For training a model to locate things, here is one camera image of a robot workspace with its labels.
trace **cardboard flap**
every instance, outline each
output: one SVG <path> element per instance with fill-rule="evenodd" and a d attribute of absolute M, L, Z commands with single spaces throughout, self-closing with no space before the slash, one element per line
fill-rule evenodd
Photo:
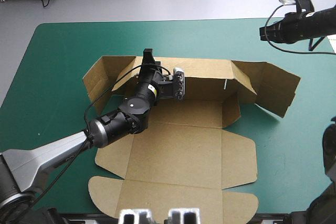
<path fill-rule="evenodd" d="M 267 62 L 233 61 L 233 64 L 249 76 L 258 94 L 255 103 L 284 117 L 295 96 L 300 77 Z"/>
<path fill-rule="evenodd" d="M 106 215 L 117 218 L 120 210 L 148 208 L 163 223 L 171 208 L 199 208 L 201 223 L 246 224 L 256 213 L 253 194 L 217 189 L 93 177 L 89 192 L 94 204 Z"/>
<path fill-rule="evenodd" d="M 272 64 L 265 64 L 263 81 L 256 103 L 274 114 L 284 117 L 295 96 L 300 78 Z"/>
<path fill-rule="evenodd" d="M 105 177 L 92 177 L 89 180 L 89 194 L 96 207 L 103 213 L 118 218 L 118 201 L 123 180 Z"/>
<path fill-rule="evenodd" d="M 253 140 L 222 131 L 222 188 L 257 180 L 257 154 Z"/>
<path fill-rule="evenodd" d="M 87 89 L 90 101 L 95 100 L 105 89 L 111 86 L 120 72 L 135 59 L 135 56 L 102 56 L 84 75 L 83 82 Z M 106 93 L 98 100 L 94 107 L 101 113 L 108 102 L 111 93 Z"/>
<path fill-rule="evenodd" d="M 127 135 L 122 139 L 98 149 L 95 162 L 100 167 L 125 178 L 132 151 L 134 135 Z"/>
<path fill-rule="evenodd" d="M 222 222 L 221 190 L 134 180 L 122 182 L 103 177 L 94 177 L 91 180 L 89 190 L 90 195 L 95 197 L 93 202 L 99 210 L 115 218 L 122 209 L 148 208 L 152 210 L 154 219 L 163 223 L 171 208 L 197 207 L 201 210 L 202 223 Z"/>
<path fill-rule="evenodd" d="M 253 194 L 223 192 L 223 224 L 246 224 L 258 210 L 259 201 Z"/>
<path fill-rule="evenodd" d="M 228 127 L 240 118 L 240 107 L 237 93 L 225 99 L 222 105 L 222 127 Z"/>

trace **unfolded cardboard box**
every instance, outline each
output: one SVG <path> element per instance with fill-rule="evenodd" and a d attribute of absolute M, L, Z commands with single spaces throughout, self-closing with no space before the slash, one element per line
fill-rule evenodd
<path fill-rule="evenodd" d="M 195 207 L 202 223 L 247 223 L 258 208 L 252 194 L 222 191 L 257 179 L 253 140 L 222 130 L 240 117 L 240 103 L 255 103 L 283 117 L 299 77 L 266 62 L 160 58 L 168 69 L 183 68 L 185 101 L 161 100 L 149 128 L 100 149 L 96 164 L 124 178 L 93 177 L 89 193 L 105 214 L 149 208 L 159 223 L 168 210 Z M 142 57 L 104 56 L 84 76 L 91 100 Z M 114 87 L 131 93 L 139 69 Z M 96 105 L 100 113 L 111 93 Z"/>

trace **gray floor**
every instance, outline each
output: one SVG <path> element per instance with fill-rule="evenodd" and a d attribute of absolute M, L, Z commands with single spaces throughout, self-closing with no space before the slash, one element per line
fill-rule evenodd
<path fill-rule="evenodd" d="M 316 10 L 336 0 L 313 0 Z M 9 0 L 0 4 L 0 104 L 36 26 L 54 22 L 267 17 L 277 0 Z M 287 7 L 277 16 L 294 10 Z"/>

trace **green table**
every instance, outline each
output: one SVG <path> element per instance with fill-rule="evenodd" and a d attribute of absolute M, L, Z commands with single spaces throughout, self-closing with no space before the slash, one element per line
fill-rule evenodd
<path fill-rule="evenodd" d="M 257 182 L 231 190 L 255 194 L 258 212 L 306 209 L 329 184 L 321 138 L 336 114 L 336 57 L 293 55 L 259 41 L 265 19 L 179 22 L 62 23 L 37 27 L 0 109 L 0 151 L 36 148 L 84 128 L 89 103 L 82 77 L 102 55 L 154 55 L 269 61 L 299 75 L 284 119 L 256 105 L 228 130 L 257 145 Z M 308 42 L 287 46 L 307 50 Z M 318 50 L 331 51 L 328 40 Z M 97 212 L 87 188 L 95 175 L 115 177 L 94 163 L 96 150 L 78 157 L 38 204 L 62 212 Z"/>

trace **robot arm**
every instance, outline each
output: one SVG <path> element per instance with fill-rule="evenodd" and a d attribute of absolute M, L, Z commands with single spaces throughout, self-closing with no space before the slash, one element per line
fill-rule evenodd
<path fill-rule="evenodd" d="M 80 150 L 103 148 L 128 134 L 141 133 L 147 129 L 151 108 L 159 99 L 183 99 L 183 70 L 175 68 L 172 76 L 165 75 L 155 65 L 160 66 L 160 62 L 155 62 L 151 49 L 145 49 L 134 95 L 125 98 L 117 110 L 90 121 L 89 131 L 34 150 L 6 150 L 0 154 L 0 222 L 13 209 L 28 206 L 36 193 L 43 192 L 48 175 Z"/>

